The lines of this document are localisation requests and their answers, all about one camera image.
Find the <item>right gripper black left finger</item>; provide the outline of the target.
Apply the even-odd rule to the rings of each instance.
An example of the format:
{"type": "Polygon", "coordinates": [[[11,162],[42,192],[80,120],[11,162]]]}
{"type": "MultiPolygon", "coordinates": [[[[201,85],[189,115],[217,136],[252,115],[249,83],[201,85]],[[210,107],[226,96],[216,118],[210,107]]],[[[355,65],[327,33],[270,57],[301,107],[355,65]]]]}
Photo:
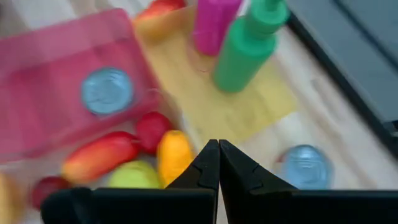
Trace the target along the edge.
{"type": "Polygon", "coordinates": [[[208,141],[165,189],[91,190],[51,194],[41,205],[44,224],[215,224],[220,145],[208,141]]]}

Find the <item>clear plastic container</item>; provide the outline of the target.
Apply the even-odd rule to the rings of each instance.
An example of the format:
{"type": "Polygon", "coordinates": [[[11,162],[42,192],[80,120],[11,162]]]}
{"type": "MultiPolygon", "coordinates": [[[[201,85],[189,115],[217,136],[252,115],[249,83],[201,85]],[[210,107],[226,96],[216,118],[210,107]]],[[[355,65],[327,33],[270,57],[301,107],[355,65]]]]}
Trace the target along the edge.
{"type": "MultiPolygon", "coordinates": [[[[160,100],[156,110],[168,117],[175,128],[182,129],[185,132],[183,112],[175,101],[175,97],[167,91],[162,90],[150,90],[149,93],[154,96],[156,100],[160,100]]],[[[43,152],[43,154],[40,154],[38,157],[25,157],[11,161],[0,160],[0,173],[10,179],[18,199],[15,220],[9,224],[43,224],[40,212],[30,204],[32,200],[30,193],[35,183],[47,176],[60,175],[62,173],[62,164],[64,160],[79,147],[94,141],[96,138],[100,138],[114,131],[125,131],[135,134],[136,131],[133,127],[133,123],[135,123],[134,119],[132,121],[127,120],[126,122],[112,126],[109,129],[100,131],[87,138],[81,138],[78,141],[65,144],[63,147],[43,152]]],[[[155,170],[157,169],[157,159],[154,156],[140,152],[137,160],[146,161],[150,163],[155,170]]],[[[105,187],[112,173],[113,171],[101,176],[94,182],[85,183],[83,186],[91,189],[105,187]]]]}

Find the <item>green water bottle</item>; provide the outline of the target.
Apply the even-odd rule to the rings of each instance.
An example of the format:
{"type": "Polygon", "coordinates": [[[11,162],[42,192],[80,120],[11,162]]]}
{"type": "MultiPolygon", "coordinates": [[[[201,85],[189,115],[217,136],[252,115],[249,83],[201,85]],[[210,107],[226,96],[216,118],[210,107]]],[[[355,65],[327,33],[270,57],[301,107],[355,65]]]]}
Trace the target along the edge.
{"type": "Polygon", "coordinates": [[[276,32],[287,22],[289,10],[284,0],[251,0],[245,15],[235,19],[224,38],[213,70],[219,90],[243,90],[277,45],[276,32]]]}

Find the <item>small dark red fruit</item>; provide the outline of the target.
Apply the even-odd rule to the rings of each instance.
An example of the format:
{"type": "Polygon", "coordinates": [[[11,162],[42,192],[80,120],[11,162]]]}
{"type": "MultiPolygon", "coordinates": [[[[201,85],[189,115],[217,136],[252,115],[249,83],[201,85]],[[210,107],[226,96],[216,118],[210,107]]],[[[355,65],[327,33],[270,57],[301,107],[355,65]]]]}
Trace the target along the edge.
{"type": "Polygon", "coordinates": [[[36,182],[30,192],[31,205],[36,209],[40,209],[41,203],[52,193],[68,189],[72,184],[59,176],[48,176],[36,182]]]}

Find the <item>red orange mango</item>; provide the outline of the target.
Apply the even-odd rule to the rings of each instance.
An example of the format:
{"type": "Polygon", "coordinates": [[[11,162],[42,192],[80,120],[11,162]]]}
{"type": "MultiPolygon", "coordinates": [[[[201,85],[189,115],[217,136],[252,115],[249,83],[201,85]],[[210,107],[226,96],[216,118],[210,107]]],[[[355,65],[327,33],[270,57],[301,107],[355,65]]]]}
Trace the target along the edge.
{"type": "Polygon", "coordinates": [[[159,41],[170,35],[178,26],[175,16],[170,13],[187,6],[185,0],[153,0],[132,20],[143,38],[159,41]]]}
{"type": "Polygon", "coordinates": [[[139,151],[135,135],[125,131],[111,132],[71,153],[63,162],[62,176],[73,184],[87,184],[135,159],[139,151]]]}

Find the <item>orange yellow mango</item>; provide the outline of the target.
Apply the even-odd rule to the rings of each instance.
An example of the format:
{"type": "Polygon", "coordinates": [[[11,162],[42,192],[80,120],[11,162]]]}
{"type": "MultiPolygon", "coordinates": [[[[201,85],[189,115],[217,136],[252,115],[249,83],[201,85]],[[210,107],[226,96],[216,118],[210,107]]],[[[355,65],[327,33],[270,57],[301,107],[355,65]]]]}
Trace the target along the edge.
{"type": "Polygon", "coordinates": [[[163,188],[166,188],[193,161],[192,145],[179,130],[167,131],[157,146],[157,172],[163,188]]]}

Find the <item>red translucent plastic tray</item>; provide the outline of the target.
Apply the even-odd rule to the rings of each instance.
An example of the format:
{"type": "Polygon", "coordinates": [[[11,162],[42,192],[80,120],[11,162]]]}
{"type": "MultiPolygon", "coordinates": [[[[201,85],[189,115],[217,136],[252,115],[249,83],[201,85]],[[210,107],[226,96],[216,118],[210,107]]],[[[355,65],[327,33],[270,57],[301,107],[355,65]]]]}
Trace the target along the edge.
{"type": "Polygon", "coordinates": [[[154,110],[157,83],[123,9],[0,39],[0,160],[37,157],[154,110]],[[101,68],[125,71],[135,95],[124,110],[93,114],[82,81],[101,68]]]}

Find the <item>yellow-green round fruit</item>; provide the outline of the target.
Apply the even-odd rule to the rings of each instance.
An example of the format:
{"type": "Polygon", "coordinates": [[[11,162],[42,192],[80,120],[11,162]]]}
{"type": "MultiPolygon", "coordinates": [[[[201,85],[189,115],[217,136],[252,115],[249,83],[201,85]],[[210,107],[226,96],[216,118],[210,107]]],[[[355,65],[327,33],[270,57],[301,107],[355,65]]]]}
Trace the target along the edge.
{"type": "Polygon", "coordinates": [[[126,189],[161,189],[158,175],[146,161],[123,163],[109,176],[107,187],[126,189]]]}

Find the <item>black aluminium table frame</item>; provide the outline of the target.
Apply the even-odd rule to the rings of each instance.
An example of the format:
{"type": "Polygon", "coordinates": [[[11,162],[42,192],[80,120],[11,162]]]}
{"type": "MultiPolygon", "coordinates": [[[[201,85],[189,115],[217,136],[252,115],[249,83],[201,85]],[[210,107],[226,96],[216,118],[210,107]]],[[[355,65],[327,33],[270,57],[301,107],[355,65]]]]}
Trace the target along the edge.
{"type": "Polygon", "coordinates": [[[350,87],[348,81],[343,77],[337,66],[327,57],[323,49],[312,39],[310,32],[300,22],[294,13],[291,13],[287,22],[290,30],[298,37],[301,43],[315,57],[316,61],[326,71],[333,83],[338,87],[339,91],[347,98],[353,106],[355,112],[364,119],[367,127],[373,134],[383,143],[390,154],[398,159],[398,138],[389,135],[382,123],[376,118],[373,112],[361,99],[361,97],[350,87]]]}

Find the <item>pink water bottle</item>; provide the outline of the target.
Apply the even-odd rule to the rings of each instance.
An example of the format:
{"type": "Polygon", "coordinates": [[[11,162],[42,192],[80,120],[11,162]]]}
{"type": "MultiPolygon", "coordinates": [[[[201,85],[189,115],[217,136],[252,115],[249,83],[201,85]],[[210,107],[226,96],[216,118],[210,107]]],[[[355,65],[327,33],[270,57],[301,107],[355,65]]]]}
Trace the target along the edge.
{"type": "Polygon", "coordinates": [[[199,53],[217,55],[243,0],[198,0],[193,43],[199,53]]]}

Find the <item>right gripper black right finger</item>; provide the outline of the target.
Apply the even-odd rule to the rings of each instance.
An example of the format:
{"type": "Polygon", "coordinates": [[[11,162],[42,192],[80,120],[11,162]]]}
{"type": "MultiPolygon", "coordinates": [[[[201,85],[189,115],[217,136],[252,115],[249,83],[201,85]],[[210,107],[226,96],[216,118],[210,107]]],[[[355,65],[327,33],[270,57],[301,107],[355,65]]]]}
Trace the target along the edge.
{"type": "Polygon", "coordinates": [[[229,224],[398,224],[398,190],[299,190],[220,140],[229,224]]]}

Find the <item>yellow translucent plastic tray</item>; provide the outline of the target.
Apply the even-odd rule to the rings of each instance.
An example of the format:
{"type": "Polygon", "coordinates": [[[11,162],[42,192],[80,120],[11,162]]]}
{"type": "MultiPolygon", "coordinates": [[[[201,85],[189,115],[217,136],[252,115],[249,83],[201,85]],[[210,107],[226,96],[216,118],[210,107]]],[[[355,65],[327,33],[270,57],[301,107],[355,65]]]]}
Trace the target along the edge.
{"type": "Polygon", "coordinates": [[[180,111],[194,144],[200,147],[209,139],[241,143],[293,113],[295,98],[275,56],[243,91],[227,93],[215,87],[211,73],[216,58],[193,48],[195,11],[190,6],[133,23],[160,88],[180,111]]]}

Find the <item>red round fruit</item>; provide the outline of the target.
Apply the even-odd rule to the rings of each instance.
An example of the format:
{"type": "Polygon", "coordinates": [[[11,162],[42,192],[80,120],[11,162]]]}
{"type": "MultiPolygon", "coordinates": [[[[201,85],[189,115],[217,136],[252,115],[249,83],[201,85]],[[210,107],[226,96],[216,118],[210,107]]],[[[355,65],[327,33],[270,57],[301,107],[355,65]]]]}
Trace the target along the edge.
{"type": "Polygon", "coordinates": [[[155,156],[162,136],[172,128],[172,123],[163,114],[157,111],[146,113],[135,124],[136,135],[143,152],[155,156]]]}

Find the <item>silver tin can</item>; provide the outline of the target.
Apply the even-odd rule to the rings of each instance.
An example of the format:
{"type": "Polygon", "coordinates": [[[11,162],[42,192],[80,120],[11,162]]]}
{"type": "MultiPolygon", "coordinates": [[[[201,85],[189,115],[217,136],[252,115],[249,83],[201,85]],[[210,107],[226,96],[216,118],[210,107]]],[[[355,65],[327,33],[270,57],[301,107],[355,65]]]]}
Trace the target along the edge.
{"type": "Polygon", "coordinates": [[[329,189],[333,181],[331,161],[312,145],[290,147],[278,158],[275,166],[278,176],[298,189],[329,189]]]}
{"type": "Polygon", "coordinates": [[[109,115],[126,109],[135,95],[134,82],[123,70],[101,68],[81,84],[81,101],[93,114],[109,115]]]}

